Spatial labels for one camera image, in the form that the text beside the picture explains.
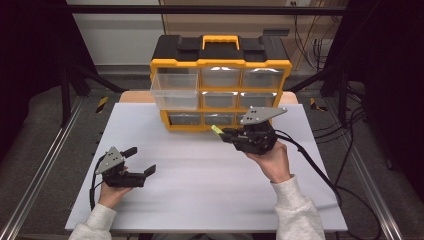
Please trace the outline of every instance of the gray gripper mount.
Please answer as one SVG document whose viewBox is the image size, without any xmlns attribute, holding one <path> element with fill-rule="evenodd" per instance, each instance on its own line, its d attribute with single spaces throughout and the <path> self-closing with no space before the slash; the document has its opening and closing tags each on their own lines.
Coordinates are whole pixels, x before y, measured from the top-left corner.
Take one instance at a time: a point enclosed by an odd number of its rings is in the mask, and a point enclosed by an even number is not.
<svg viewBox="0 0 424 240">
<path fill-rule="evenodd" d="M 287 108 L 272 107 L 250 107 L 243 119 L 240 120 L 241 125 L 251 125 L 265 122 L 266 120 L 287 112 Z"/>
<path fill-rule="evenodd" d="M 102 162 L 96 170 L 96 174 L 104 173 L 105 171 L 115 167 L 116 165 L 124 162 L 125 157 L 116 149 L 111 147 L 108 152 L 106 152 Z"/>
</svg>

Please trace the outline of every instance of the yellow handle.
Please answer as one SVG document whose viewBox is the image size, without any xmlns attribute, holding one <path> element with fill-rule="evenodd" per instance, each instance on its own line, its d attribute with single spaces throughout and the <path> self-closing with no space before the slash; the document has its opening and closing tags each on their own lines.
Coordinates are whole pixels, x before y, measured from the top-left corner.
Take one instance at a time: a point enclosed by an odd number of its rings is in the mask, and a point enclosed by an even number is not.
<svg viewBox="0 0 424 240">
<path fill-rule="evenodd" d="M 203 36 L 203 44 L 202 49 L 205 49 L 205 45 L 207 42 L 228 42 L 235 43 L 237 50 L 240 50 L 240 45 L 238 43 L 238 36 L 228 36 L 228 35 L 204 35 Z"/>
</svg>

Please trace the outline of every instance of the metal rail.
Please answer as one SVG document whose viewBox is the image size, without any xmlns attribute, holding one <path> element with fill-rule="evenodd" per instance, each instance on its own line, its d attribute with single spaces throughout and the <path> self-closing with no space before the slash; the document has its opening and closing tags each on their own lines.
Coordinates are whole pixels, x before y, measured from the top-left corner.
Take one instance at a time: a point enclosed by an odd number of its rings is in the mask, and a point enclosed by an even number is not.
<svg viewBox="0 0 424 240">
<path fill-rule="evenodd" d="M 337 107 L 334 99 L 327 99 L 324 98 L 327 106 L 329 107 L 329 111 L 333 118 L 335 120 L 338 119 L 337 117 Z M 343 136 L 343 143 L 346 148 L 348 148 L 349 143 L 351 141 L 351 136 L 349 133 L 346 133 Z M 361 155 L 358 152 L 358 149 L 355 147 L 355 144 L 352 145 L 351 148 L 351 157 L 352 157 L 352 163 L 355 169 L 356 174 L 358 175 L 358 179 L 360 180 L 362 187 L 365 191 L 365 194 L 368 197 L 368 200 L 370 201 L 370 204 L 372 208 L 374 209 L 377 217 L 380 220 L 381 228 L 386 235 L 386 238 L 388 240 L 402 240 L 402 234 L 400 233 L 400 230 L 393 219 L 392 214 L 390 213 L 389 208 L 386 205 L 386 202 L 384 201 L 383 197 L 381 196 L 380 191 L 378 190 L 377 185 L 375 184 L 374 180 L 371 177 L 371 174 L 368 172 L 367 167 L 365 166 L 364 162 L 362 161 Z"/>
<path fill-rule="evenodd" d="M 43 162 L 37 170 L 34 178 L 32 179 L 29 187 L 27 188 L 24 196 L 16 207 L 15 211 L 7 222 L 6 226 L 2 229 L 0 233 L 1 240 L 13 240 L 18 235 L 19 230 L 22 227 L 26 217 L 28 216 L 29 211 L 31 210 L 32 205 L 34 204 L 38 194 L 40 193 L 41 188 L 43 187 L 44 182 L 49 175 L 53 164 L 56 161 L 57 156 L 62 149 L 69 132 L 71 131 L 80 111 L 81 106 L 83 105 L 85 97 L 77 97 L 74 105 L 72 107 L 72 115 L 68 124 L 60 128 L 58 134 L 56 135 L 55 140 L 50 146 L 49 151 L 44 157 Z"/>
<path fill-rule="evenodd" d="M 234 15 L 321 15 L 344 16 L 367 12 L 344 7 L 267 7 L 197 5 L 44 5 L 41 9 L 81 14 L 234 14 Z"/>
</svg>

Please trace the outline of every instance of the gray floor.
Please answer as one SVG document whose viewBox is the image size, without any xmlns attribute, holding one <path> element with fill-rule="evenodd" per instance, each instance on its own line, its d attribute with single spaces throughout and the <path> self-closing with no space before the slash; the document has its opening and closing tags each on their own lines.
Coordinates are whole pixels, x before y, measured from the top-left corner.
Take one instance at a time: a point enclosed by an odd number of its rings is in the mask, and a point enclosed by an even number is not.
<svg viewBox="0 0 424 240">
<path fill-rule="evenodd" d="M 143 89 L 148 82 L 140 81 L 135 75 L 117 77 L 120 86 L 130 89 Z M 301 78 L 292 77 L 285 85 L 288 88 Z M 54 163 L 44 185 L 36 198 L 31 211 L 26 217 L 19 234 L 69 235 L 64 230 L 70 214 L 70 206 L 76 199 L 82 181 L 87 173 L 92 154 L 96 151 L 97 142 L 101 139 L 113 104 L 120 95 L 101 86 L 91 83 L 92 92 L 85 98 L 82 111 L 72 128 L 65 145 Z M 316 94 L 319 83 L 311 85 L 297 94 L 298 100 L 305 107 L 311 129 L 320 129 L 335 122 L 328 111 L 312 110 L 310 96 L 315 96 L 317 105 L 326 107 L 326 102 Z M 95 113 L 97 105 L 103 96 L 109 99 L 101 113 Z M 359 104 L 352 99 L 348 107 L 355 109 Z M 31 183 L 51 143 L 53 142 L 61 121 L 60 89 L 52 88 L 31 100 L 28 115 L 20 135 L 9 153 L 1 162 L 0 168 L 0 226 L 5 226 L 12 216 L 14 209 Z M 315 136 L 329 130 L 314 132 Z M 346 152 L 339 137 L 327 143 L 336 133 L 327 138 L 317 140 L 318 147 L 331 180 L 334 180 Z M 362 159 L 374 178 L 379 190 L 386 201 L 404 239 L 424 239 L 424 205 L 416 196 L 404 175 L 396 170 L 388 170 L 385 155 L 382 153 L 373 130 L 365 121 L 354 125 L 354 140 Z M 340 180 L 344 186 L 364 199 L 366 196 L 358 180 L 351 162 L 349 161 Z M 377 225 L 369 211 L 350 195 L 342 193 L 342 211 L 350 231 L 364 239 L 372 239 L 377 231 Z M 353 239 L 341 233 L 341 239 Z M 327 239 L 335 239 L 334 234 L 328 234 Z"/>
</svg>

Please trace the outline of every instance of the yellow storage organizer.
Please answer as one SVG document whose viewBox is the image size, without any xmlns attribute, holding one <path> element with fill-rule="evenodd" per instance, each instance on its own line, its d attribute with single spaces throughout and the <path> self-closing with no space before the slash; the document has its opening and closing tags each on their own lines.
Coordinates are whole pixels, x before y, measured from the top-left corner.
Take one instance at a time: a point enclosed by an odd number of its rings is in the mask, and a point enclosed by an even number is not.
<svg viewBox="0 0 424 240">
<path fill-rule="evenodd" d="M 240 127 L 250 106 L 277 107 L 292 65 L 280 37 L 163 35 L 150 63 L 166 128 Z"/>
</svg>

